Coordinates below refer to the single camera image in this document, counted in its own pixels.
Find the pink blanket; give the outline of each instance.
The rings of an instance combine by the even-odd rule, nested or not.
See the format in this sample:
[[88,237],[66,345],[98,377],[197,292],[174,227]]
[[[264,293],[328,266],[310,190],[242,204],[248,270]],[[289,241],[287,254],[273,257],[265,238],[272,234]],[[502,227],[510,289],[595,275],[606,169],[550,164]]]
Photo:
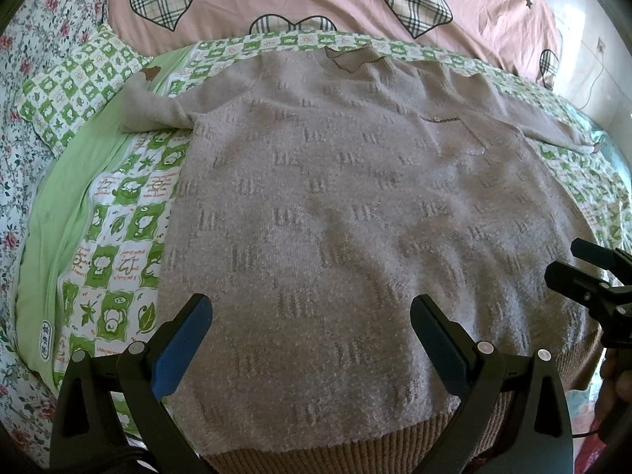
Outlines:
[[544,0],[110,0],[123,41],[158,55],[199,40],[339,30],[438,46],[552,86],[557,31]]

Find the bed sheet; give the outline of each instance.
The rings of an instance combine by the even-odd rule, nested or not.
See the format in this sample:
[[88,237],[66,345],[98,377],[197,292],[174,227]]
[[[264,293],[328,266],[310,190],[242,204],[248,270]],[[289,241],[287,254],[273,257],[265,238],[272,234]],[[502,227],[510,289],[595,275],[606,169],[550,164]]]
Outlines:
[[544,0],[110,0],[109,23],[143,55],[247,33],[363,33],[480,58],[549,88],[559,58]]
[[53,155],[13,101],[30,75],[64,59],[95,31],[106,3],[26,0],[0,34],[0,419],[41,465],[56,402],[15,352],[13,304],[28,215]]
[[[254,34],[199,43],[168,77],[166,93],[176,95],[239,59],[264,51],[324,46],[348,50],[367,44],[397,58],[435,60],[461,74],[481,73],[501,91],[583,129],[564,100],[484,62],[432,47],[335,32]],[[583,131],[591,136],[590,130]],[[598,242],[611,248],[629,248],[630,197],[603,155],[534,145],[552,174],[573,196]],[[119,353],[132,340],[147,340],[155,331],[162,249],[187,146],[184,131],[140,134],[122,165],[103,172],[91,185],[91,222],[72,266],[58,279],[57,308],[63,311],[65,324],[58,341],[56,382],[61,381],[68,359],[77,348],[96,355]],[[134,432],[124,405],[120,404],[118,410],[128,431]]]

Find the black cable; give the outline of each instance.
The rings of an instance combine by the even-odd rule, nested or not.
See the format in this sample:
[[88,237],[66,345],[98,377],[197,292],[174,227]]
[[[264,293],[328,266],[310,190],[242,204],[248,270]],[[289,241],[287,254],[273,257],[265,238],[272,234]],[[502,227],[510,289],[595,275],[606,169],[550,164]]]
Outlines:
[[80,465],[62,469],[48,469],[44,472],[46,474],[100,474],[119,465],[119,463],[132,460],[141,460],[155,466],[154,456],[148,450],[126,446],[115,450],[114,453],[109,452],[91,458]]
[[583,107],[579,107],[579,109],[577,110],[583,110],[585,109],[588,104],[590,103],[590,98],[592,97],[592,90],[595,87],[596,81],[599,80],[599,77],[603,74],[604,69],[606,69],[606,65],[604,63],[604,53],[601,52],[601,71],[599,72],[599,74],[596,76],[595,81],[592,83],[592,85],[590,86],[590,91],[589,91],[589,100],[586,102],[586,105],[584,105]]
[[573,438],[584,438],[584,437],[590,437],[590,435],[595,435],[599,432],[599,429],[593,430],[593,431],[587,431],[586,433],[577,433],[576,435],[573,435]]

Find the human hand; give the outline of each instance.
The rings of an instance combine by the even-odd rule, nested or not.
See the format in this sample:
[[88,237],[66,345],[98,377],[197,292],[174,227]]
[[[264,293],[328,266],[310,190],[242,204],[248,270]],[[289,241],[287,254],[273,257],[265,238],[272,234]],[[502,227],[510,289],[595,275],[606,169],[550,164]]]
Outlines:
[[599,390],[599,398],[595,405],[595,417],[598,420],[606,418],[617,398],[632,403],[632,370],[624,371],[615,379],[618,352],[619,350],[607,350],[606,359],[601,364],[599,374],[604,379],[604,384]]
[[141,73],[145,74],[145,80],[151,82],[158,76],[160,72],[160,66],[153,66],[151,68],[144,68],[140,70]]

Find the sweater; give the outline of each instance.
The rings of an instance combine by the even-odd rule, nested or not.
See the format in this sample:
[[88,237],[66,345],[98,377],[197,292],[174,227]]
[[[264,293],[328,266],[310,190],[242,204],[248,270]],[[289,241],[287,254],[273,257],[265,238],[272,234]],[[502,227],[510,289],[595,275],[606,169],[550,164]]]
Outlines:
[[[129,130],[193,128],[157,315],[213,303],[171,404],[221,472],[244,451],[250,472],[406,472],[458,404],[410,326],[417,294],[505,353],[550,350],[572,384],[596,324],[544,270],[593,236],[532,139],[592,151],[573,129],[480,75],[371,49],[265,53],[176,98],[138,75],[124,91]],[[394,450],[368,448],[384,437]],[[296,451],[296,470],[264,466]]]

